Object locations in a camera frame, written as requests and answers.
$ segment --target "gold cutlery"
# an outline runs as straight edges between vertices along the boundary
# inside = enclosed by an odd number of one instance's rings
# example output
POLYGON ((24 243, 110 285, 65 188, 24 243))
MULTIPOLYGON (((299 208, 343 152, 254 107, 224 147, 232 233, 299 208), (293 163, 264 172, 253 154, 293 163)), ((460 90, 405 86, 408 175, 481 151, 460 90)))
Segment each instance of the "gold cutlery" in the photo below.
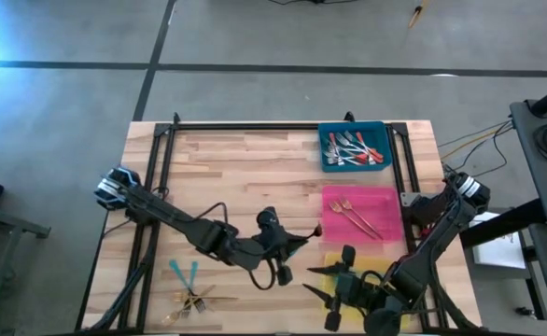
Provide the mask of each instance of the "gold cutlery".
POLYGON ((369 235, 371 238, 373 239, 377 239, 377 237, 375 237, 371 232, 369 232, 367 229, 365 229, 364 226, 362 226, 359 222, 357 222, 356 220, 354 220, 352 217, 350 217, 348 214, 346 214, 346 212, 344 211, 344 209, 342 208, 341 205, 339 205, 337 202, 330 202, 330 208, 331 210, 333 210, 333 212, 335 213, 338 213, 338 214, 343 214, 344 216, 346 216, 348 219, 350 219, 353 223, 355 223, 355 225, 361 229, 363 232, 367 233, 367 235, 369 235))
MULTIPOLYGON (((182 302, 186 301, 187 299, 194 298, 194 296, 189 295, 188 292, 186 293, 174 293, 174 301, 182 302)), ((238 300, 238 298, 234 297, 209 297, 209 296, 201 296, 200 299, 203 300, 238 300)))
POLYGON ((352 204, 348 200, 346 200, 346 198, 344 196, 341 196, 340 204, 342 205, 342 207, 344 209, 354 212, 355 215, 357 215, 360 218, 360 220, 362 220, 363 223, 365 223, 365 225, 367 225, 369 227, 369 229, 371 229, 371 231, 373 231, 373 233, 375 233, 379 237, 379 239, 384 240, 384 237, 382 237, 382 235, 379 233, 379 231, 377 229, 375 229, 375 227, 373 225, 371 225, 367 221, 367 219, 365 219, 359 212, 357 212, 357 210, 355 210, 352 207, 352 204))
POLYGON ((194 304, 194 302, 196 302, 197 300, 199 300, 201 297, 209 294, 210 291, 212 291, 214 288, 216 287, 216 285, 212 285, 208 288, 206 288, 204 291, 202 291, 201 293, 199 293, 199 295, 197 296, 192 296, 191 298, 189 298, 188 301, 185 302, 184 306, 175 311, 175 312, 172 312, 171 314, 169 314, 168 316, 166 316, 161 322, 163 325, 166 325, 166 326, 171 326, 173 325, 179 318, 180 316, 182 315, 182 313, 184 312, 185 309, 188 309, 192 306, 192 304, 194 304))

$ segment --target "cable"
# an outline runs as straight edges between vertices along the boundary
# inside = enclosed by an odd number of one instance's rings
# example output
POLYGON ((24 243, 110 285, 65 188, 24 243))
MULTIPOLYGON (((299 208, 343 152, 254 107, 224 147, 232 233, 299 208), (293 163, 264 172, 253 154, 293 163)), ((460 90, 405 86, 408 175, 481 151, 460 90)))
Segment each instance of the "cable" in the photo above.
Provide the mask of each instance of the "cable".
POLYGON ((267 287, 262 287, 258 282, 257 282, 257 279, 255 279, 255 275, 253 275, 253 271, 248 271, 248 275, 251 277, 251 281, 253 282, 253 285, 255 285, 255 287, 261 289, 261 290, 268 290, 270 289, 271 287, 274 286, 274 283, 275 283, 275 269, 274 269, 274 263, 272 262, 271 259, 267 259, 265 260, 267 261, 267 265, 269 266, 270 268, 270 274, 271 274, 271 278, 270 278, 270 284, 267 286, 267 287))
POLYGON ((480 131, 477 131, 477 132, 475 132, 475 133, 469 133, 469 134, 467 134, 467 135, 462 135, 462 136, 460 136, 460 137, 457 138, 457 139, 454 139, 454 140, 448 141, 447 143, 443 143, 443 144, 441 144, 441 145, 438 145, 438 148, 441 148, 441 147, 444 147, 444 146, 453 144, 454 142, 460 141, 460 140, 462 140, 462 139, 464 139, 464 138, 468 138, 469 136, 473 136, 473 135, 479 134, 479 133, 481 133, 481 132, 485 132, 485 131, 491 130, 492 128, 495 128, 495 127, 497 127, 497 126, 501 126, 501 125, 503 125, 503 124, 505 124, 505 123, 508 123, 508 122, 510 122, 510 121, 509 121, 509 120, 507 120, 507 121, 502 121, 502 122, 499 122, 499 123, 497 123, 497 124, 495 124, 495 125, 491 125, 491 126, 489 126, 489 127, 486 127, 486 128, 484 128, 484 129, 482 129, 482 130, 480 130, 480 131))
POLYGON ((468 142, 466 142, 466 143, 464 143, 464 144, 458 146, 456 149, 452 150, 452 151, 449 152, 448 154, 445 154, 444 156, 441 157, 441 160, 444 160, 445 158, 449 157, 450 155, 452 155, 452 154, 458 152, 460 149, 462 149, 462 148, 464 148, 464 147, 466 147, 466 146, 472 144, 473 142, 482 140, 482 139, 484 139, 484 138, 486 138, 486 137, 489 137, 489 136, 491 136, 491 135, 496 134, 497 132, 498 132, 498 131, 492 131, 492 132, 490 132, 490 133, 486 133, 486 134, 483 134, 483 135, 481 135, 481 136, 478 136, 478 137, 476 137, 476 138, 474 138, 474 139, 472 139, 472 140, 470 140, 470 141, 468 141, 468 142))
MULTIPOLYGON (((156 188, 154 188, 154 189, 151 191, 151 193, 154 193, 154 192, 156 192, 156 191, 159 192, 160 189, 163 189, 163 192, 161 193, 161 199, 162 199, 162 200, 165 200, 165 198, 168 197, 168 195, 170 194, 170 189, 169 189, 168 187, 163 187, 163 188, 161 188, 161 187, 156 187, 156 188)), ((121 223, 118 224, 117 226, 115 226, 115 227, 109 229, 108 231, 104 232, 104 234, 102 235, 102 238, 105 238, 110 232, 112 232, 112 231, 114 231, 114 230, 117 230, 117 229, 123 227, 124 225, 126 225, 126 224, 128 224, 128 223, 130 223, 130 222, 132 222, 132 221, 133 221, 132 219, 128 219, 128 220, 126 220, 126 221, 121 222, 121 223)))
POLYGON ((363 274, 360 275, 360 281, 365 282, 365 279, 367 278, 367 275, 375 275, 379 279, 380 284, 384 281, 384 277, 381 274, 379 274, 378 272, 373 271, 373 270, 368 270, 368 271, 363 272, 363 274))
MULTIPOLYGON (((498 137, 498 136, 501 136, 509 131, 511 131, 513 129, 513 126, 509 123, 506 123, 505 125, 502 125, 502 126, 506 126, 506 129, 504 129, 503 131, 501 131, 500 129, 497 130, 495 136, 498 137)), ((477 144, 470 152, 469 154, 467 154, 466 158, 464 159, 464 161, 459 165, 457 166, 456 168, 452 168, 452 167, 449 167, 448 168, 450 170, 452 170, 453 172, 457 171, 458 169, 464 167, 466 164, 467 164, 467 161, 469 160, 470 156, 477 150, 479 149, 483 144, 485 144, 488 140, 490 140, 491 138, 488 138, 488 139, 485 139, 483 140, 482 142, 480 142, 479 144, 477 144)))
POLYGON ((360 308, 360 307, 355 307, 355 308, 357 308, 358 312, 359 312, 361 315, 363 315, 363 318, 367 317, 367 314, 365 314, 365 312, 363 311, 362 308, 360 308))
POLYGON ((205 215, 207 215, 210 212, 214 211, 214 209, 217 208, 218 206, 222 207, 222 209, 224 211, 224 223, 228 224, 228 206, 226 206, 226 204, 224 202, 218 202, 218 203, 215 203, 215 204, 211 205, 211 207, 209 207, 209 209, 203 211, 200 215, 198 215, 197 217, 194 217, 193 219, 190 219, 190 220, 180 220, 179 219, 179 220, 181 222, 185 222, 185 223, 192 223, 193 221, 201 219, 205 215))
POLYGON ((498 142, 497 142, 499 131, 501 131, 501 129, 503 129, 504 126, 500 127, 500 128, 498 129, 498 131, 497 131, 497 132, 494 134, 494 136, 493 136, 494 147, 496 148, 496 151, 499 153, 499 156, 501 156, 501 158, 504 160, 504 162, 503 162, 501 165, 499 165, 499 166, 497 166, 497 167, 495 167, 495 168, 491 168, 491 169, 489 169, 489 170, 486 170, 486 171, 484 171, 484 172, 482 172, 482 173, 479 173, 479 174, 476 174, 476 175, 471 175, 470 177, 479 177, 479 176, 483 176, 483 175, 485 175, 485 174, 489 174, 489 173, 491 173, 491 172, 495 172, 497 169, 499 169, 499 168, 501 168, 501 167, 504 167, 506 164, 508 164, 508 159, 506 159, 506 157, 504 156, 504 153, 502 153, 501 150, 499 150, 498 142))
POLYGON ((113 230, 117 230, 117 229, 123 227, 124 225, 126 225, 126 224, 128 224, 128 223, 130 223, 130 222, 132 222, 132 221, 133 221, 132 219, 129 219, 129 220, 126 220, 126 221, 121 222, 121 223, 118 224, 117 226, 115 226, 115 227, 109 229, 108 231, 104 232, 104 235, 102 236, 102 238, 103 238, 103 237, 106 237, 106 236, 107 236, 110 232, 112 232, 113 230))

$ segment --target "gray floor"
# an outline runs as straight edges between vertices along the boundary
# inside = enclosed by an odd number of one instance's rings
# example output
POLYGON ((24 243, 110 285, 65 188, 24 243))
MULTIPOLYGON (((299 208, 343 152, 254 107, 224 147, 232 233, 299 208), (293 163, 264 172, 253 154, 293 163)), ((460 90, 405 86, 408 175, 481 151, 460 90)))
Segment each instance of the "gray floor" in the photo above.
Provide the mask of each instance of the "gray floor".
MULTIPOLYGON (((165 0, 0 1, 0 60, 146 63, 165 0)), ((265 0, 180 0, 162 63, 301 64, 547 70, 547 0, 431 2, 407 32, 414 1, 280 7, 265 0)), ((0 69, 2 209, 51 226, 26 239, 17 280, 0 300, 0 329, 73 329, 105 212, 92 190, 119 161, 146 71, 0 69)), ((438 143, 508 117, 508 105, 547 92, 547 78, 158 72, 144 120, 431 119, 438 143)), ((481 179, 492 206, 536 196, 515 133, 509 164, 481 179)), ((446 153, 450 148, 443 147, 446 153)), ((457 165, 466 152, 452 156, 457 165)), ((483 147, 466 171, 500 163, 483 147)), ((471 266, 484 324, 545 334, 517 316, 522 280, 471 266)))

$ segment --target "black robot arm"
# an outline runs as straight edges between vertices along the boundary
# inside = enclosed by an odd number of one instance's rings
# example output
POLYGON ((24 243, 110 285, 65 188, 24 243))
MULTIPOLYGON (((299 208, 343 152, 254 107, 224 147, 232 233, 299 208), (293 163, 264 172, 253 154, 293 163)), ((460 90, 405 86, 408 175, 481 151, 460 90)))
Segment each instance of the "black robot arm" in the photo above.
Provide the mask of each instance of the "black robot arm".
POLYGON ((182 232, 197 251, 227 265, 253 271, 261 260, 276 261, 278 283, 286 285, 292 274, 284 262, 305 245, 311 236, 321 234, 316 227, 307 237, 290 234, 278 221, 275 209, 268 207, 259 213, 261 233, 251 238, 237 238, 238 229, 227 222, 192 217, 157 195, 147 191, 136 172, 123 167, 112 169, 95 191, 97 202, 107 210, 126 209, 126 216, 137 223, 159 220, 182 232))
MULTIPOLYGON (((338 281, 333 296, 305 285, 327 304, 330 313, 326 318, 326 329, 337 331, 340 327, 340 303, 357 307, 364 317, 364 329, 370 336, 394 336, 400 331, 400 316, 416 311, 429 285, 438 285, 434 278, 435 262, 466 225, 487 209, 489 189, 472 177, 460 173, 445 179, 442 193, 433 197, 417 197, 404 213, 403 220, 420 225, 430 225, 427 236, 416 250, 394 262, 382 276, 366 271, 357 277, 349 269, 354 264, 355 249, 346 245, 343 261, 327 268, 309 269, 326 275, 337 275, 338 281), (379 285, 366 281, 375 275, 379 285)), ((446 312, 460 329, 477 329, 457 309, 445 291, 440 290, 440 301, 446 312)))

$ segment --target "wooden table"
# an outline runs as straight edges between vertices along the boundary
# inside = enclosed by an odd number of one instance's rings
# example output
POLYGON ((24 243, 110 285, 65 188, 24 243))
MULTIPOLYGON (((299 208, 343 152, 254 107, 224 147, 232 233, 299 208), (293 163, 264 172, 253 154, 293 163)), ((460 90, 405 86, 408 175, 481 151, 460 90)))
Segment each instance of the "wooden table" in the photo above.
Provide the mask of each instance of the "wooden table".
MULTIPOLYGON (((122 164, 145 176, 155 123, 131 124, 122 164)), ((442 167, 431 123, 407 121, 422 192, 442 189, 442 167)), ((321 172, 316 132, 312 131, 192 131, 176 132, 175 150, 170 165, 168 202, 191 215, 198 215, 214 203, 225 202, 230 223, 242 236, 258 233, 256 214, 265 206, 275 206, 282 225, 288 231, 308 234, 321 215, 321 190, 330 184, 394 187, 391 168, 376 173, 324 174, 321 172)), ((156 180, 160 175, 158 161, 156 180)), ((408 176, 405 164, 403 175, 408 176)), ((214 212, 211 218, 221 218, 214 212)), ((106 229, 124 220, 123 212, 111 213, 106 229)), ((131 253, 134 225, 113 231, 102 242, 91 293, 82 327, 95 323, 120 292, 131 253)), ((320 266, 325 252, 339 246, 314 239, 293 256, 288 265, 294 280, 286 287, 276 285, 268 291, 256 289, 248 274, 238 268, 208 259, 187 243, 185 237, 162 226, 151 285, 145 332, 326 332, 322 302, 302 283, 321 286, 321 276, 307 272, 307 267, 320 266), (174 292, 183 288, 169 267, 176 259, 189 273, 190 263, 199 262, 195 279, 196 291, 217 285, 212 294, 239 297, 238 301, 209 302, 214 312, 191 313, 190 318, 165 327, 161 320, 180 303, 174 292)), ((406 253, 404 242, 376 246, 358 246, 358 256, 373 254, 397 259, 406 253)), ((438 262, 442 285, 468 319, 480 325, 481 318, 470 283, 469 271, 460 241, 454 240, 438 262)), ((269 280, 262 263, 255 272, 258 280, 269 280)), ((136 317, 133 302, 130 323, 136 317)), ((418 331, 418 319, 404 331, 418 331)), ((340 332, 363 332, 362 323, 343 321, 340 332)))

